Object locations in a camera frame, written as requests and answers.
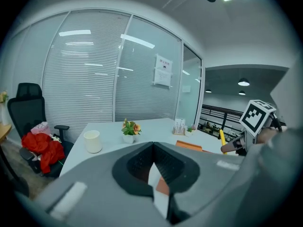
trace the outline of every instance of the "desk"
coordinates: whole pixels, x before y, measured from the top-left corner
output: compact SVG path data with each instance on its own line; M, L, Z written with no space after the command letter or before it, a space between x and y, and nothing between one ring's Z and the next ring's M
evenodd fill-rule
M9 134L11 130L11 124L3 125L0 123L0 143L2 143L5 139L5 137Z
M220 150L222 146L221 141L211 135L201 131L196 131L190 137L172 134L172 128L174 126L172 119L139 120L135 122L141 126L142 132L140 133L139 140L133 144L159 141L175 145L177 140L181 140L200 145L203 150L222 154ZM122 124L123 122L88 123L71 149L60 176L86 159L130 146L131 144L123 141L123 133L121 132ZM100 141L103 148L96 154L91 154L85 149L83 134L90 130L98 130L100 132Z

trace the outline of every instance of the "black office chair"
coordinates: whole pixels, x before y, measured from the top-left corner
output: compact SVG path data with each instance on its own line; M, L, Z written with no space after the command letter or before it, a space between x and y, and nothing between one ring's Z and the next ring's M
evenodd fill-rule
M35 83L20 83L16 97L8 101L8 110L21 138L36 125L45 122L45 101L40 86ZM59 130L59 138L62 142L65 158L50 165L51 172L45 174L45 176L58 177L63 167L62 164L64 164L73 144L65 141L63 137L63 131L68 130L69 126L56 125L54 128ZM33 153L26 148L21 148L19 153L35 173L41 172L40 161L34 160L36 157Z

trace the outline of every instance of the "floor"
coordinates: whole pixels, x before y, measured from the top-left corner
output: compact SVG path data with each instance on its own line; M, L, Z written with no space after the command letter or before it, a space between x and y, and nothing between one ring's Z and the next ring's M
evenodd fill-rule
M54 178L43 177L34 173L27 162L20 156L19 146L5 140L1 143L1 148L15 173L27 181L30 199L33 200L49 183L54 181Z

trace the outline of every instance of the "red jacket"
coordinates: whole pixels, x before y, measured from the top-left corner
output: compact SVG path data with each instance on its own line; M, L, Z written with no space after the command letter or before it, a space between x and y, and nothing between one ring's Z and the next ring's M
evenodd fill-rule
M47 134L39 133L35 135L29 132L22 137L21 142L24 148L42 154L40 166L44 174L51 171L50 164L54 164L65 157L61 143L51 140L51 137Z

